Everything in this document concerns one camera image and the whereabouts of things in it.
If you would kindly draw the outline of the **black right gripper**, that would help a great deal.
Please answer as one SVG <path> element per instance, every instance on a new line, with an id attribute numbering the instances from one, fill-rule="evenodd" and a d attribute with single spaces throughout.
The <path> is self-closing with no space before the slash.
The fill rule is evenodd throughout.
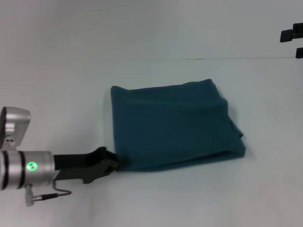
<path id="1" fill-rule="evenodd" d="M 293 38 L 303 38 L 303 23 L 294 23 L 293 29 L 284 30 L 280 35 L 280 42 L 291 42 Z M 303 47 L 296 49 L 297 59 L 303 58 Z"/>

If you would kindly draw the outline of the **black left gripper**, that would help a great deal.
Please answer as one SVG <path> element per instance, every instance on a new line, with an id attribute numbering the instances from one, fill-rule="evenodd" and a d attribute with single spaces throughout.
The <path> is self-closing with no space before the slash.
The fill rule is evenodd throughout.
<path id="1" fill-rule="evenodd" d="M 56 181 L 81 179 L 89 184 L 96 179 L 110 175 L 120 167 L 118 155 L 99 147 L 87 154 L 54 155 Z"/>

